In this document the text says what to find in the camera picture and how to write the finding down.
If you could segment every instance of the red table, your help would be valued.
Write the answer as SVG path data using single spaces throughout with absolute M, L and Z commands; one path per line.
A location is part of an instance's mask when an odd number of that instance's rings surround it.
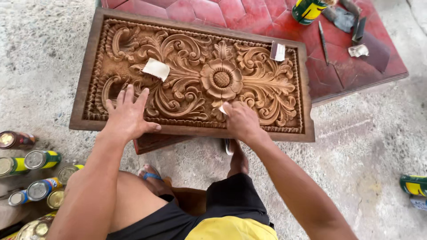
M 385 73 L 361 59 L 350 57 L 351 36 L 329 22 L 323 15 L 313 24 L 297 23 L 291 8 L 297 0 L 102 0 L 106 8 L 196 24 L 234 29 L 275 38 L 304 42 L 307 48 L 307 69 L 310 95 L 314 103 L 328 101 L 390 80 L 408 76 L 377 11 L 370 0 L 356 0 L 367 17 L 365 31 L 390 48 Z M 329 66 L 325 63 L 319 37 L 318 21 L 322 21 L 327 44 Z

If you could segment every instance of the hand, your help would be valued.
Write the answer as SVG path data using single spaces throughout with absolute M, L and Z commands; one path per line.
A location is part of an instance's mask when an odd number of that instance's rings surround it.
M 260 127 L 260 120 L 255 111 L 242 102 L 225 102 L 222 107 L 227 116 L 227 130 L 237 139 L 246 144 L 268 137 Z
M 120 91 L 117 105 L 114 108 L 110 99 L 107 100 L 108 121 L 102 132 L 107 132 L 110 138 L 118 138 L 128 143 L 146 132 L 158 132 L 161 126 L 144 120 L 144 108 L 149 89 L 145 88 L 134 103 L 134 87 L 129 84 L 126 92 Z

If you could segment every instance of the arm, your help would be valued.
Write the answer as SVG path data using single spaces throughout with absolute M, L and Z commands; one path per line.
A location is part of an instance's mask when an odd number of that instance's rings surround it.
M 225 103 L 227 129 L 261 159 L 286 206 L 312 240 L 356 236 L 326 193 L 260 128 L 257 114 L 241 102 Z
M 107 101 L 107 124 L 98 134 L 85 167 L 69 179 L 64 203 L 49 229 L 49 240 L 104 240 L 107 237 L 116 204 L 123 149 L 131 139 L 161 129 L 160 125 L 143 119 L 148 93 L 148 89 L 144 89 L 133 103 L 134 88 L 128 85 L 126 93 L 119 93 L 116 108 L 111 100 Z

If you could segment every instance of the forearm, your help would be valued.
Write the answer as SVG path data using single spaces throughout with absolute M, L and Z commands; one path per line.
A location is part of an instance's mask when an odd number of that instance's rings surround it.
M 271 141 L 267 133 L 248 143 L 266 167 L 278 193 L 312 239 L 322 229 L 348 228 L 327 194 Z
M 67 186 L 65 202 L 49 230 L 48 239 L 106 238 L 114 214 L 123 149 L 123 143 L 109 139 L 103 132 L 98 134 L 85 167 L 77 172 L 78 179 Z

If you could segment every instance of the person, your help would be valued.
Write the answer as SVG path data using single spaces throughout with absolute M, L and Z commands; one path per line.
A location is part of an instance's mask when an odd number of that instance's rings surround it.
M 206 191 L 206 213 L 194 217 L 179 208 L 173 194 L 149 165 L 143 178 L 119 171 L 127 142 L 161 126 L 143 119 L 149 90 L 134 101 L 134 88 L 121 91 L 98 134 L 86 165 L 71 176 L 66 197 L 48 240 L 273 240 L 274 225 L 248 176 L 248 160 L 233 141 L 227 179 Z M 312 240 L 356 240 L 326 193 L 260 128 L 257 114 L 241 102 L 224 103 L 229 133 L 260 158 L 278 193 Z

